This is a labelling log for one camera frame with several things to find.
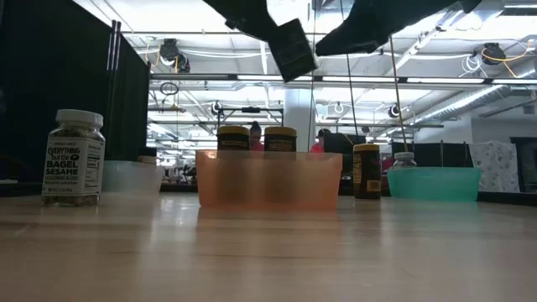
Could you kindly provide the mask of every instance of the white jar lid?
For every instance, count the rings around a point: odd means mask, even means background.
[[[395,160],[414,159],[414,152],[399,152],[395,154]]]
[[[86,122],[102,127],[102,115],[76,109],[60,109],[56,113],[56,122]]]

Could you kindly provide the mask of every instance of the white column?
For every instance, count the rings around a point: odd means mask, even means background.
[[[315,143],[315,102],[311,90],[286,89],[284,102],[284,125],[296,129],[296,151],[308,152]]]

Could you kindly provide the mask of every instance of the black curtain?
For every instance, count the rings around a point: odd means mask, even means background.
[[[414,160],[420,167],[441,167],[440,143],[412,143],[409,151],[414,152]],[[392,153],[404,152],[403,143],[392,143]],[[444,143],[444,167],[473,167],[468,144]]]
[[[135,161],[147,138],[149,67],[123,36],[115,87],[106,129],[107,159]]]
[[[132,47],[123,39],[112,112],[110,26],[71,0],[4,2],[0,178],[42,180],[48,132],[56,127],[55,114],[61,108],[101,113],[105,124],[120,125],[104,133],[107,153],[135,160],[138,147],[145,144],[147,112],[142,111],[147,111],[148,92],[142,91],[148,89],[149,76]]]

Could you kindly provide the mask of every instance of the glass jar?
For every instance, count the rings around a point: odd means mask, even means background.
[[[61,109],[56,122],[47,143],[42,201],[46,206],[96,206],[104,165],[102,115]]]
[[[395,154],[395,163],[392,169],[415,168],[418,164],[414,161],[414,152],[399,152]]]

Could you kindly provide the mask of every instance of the gold lid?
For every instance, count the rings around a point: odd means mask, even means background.
[[[218,128],[218,134],[242,134],[250,136],[250,130],[242,126],[221,126]]]
[[[362,143],[354,145],[354,151],[380,151],[380,147],[374,143]]]
[[[265,135],[287,135],[292,137],[297,137],[296,130],[289,127],[267,127],[265,128]]]

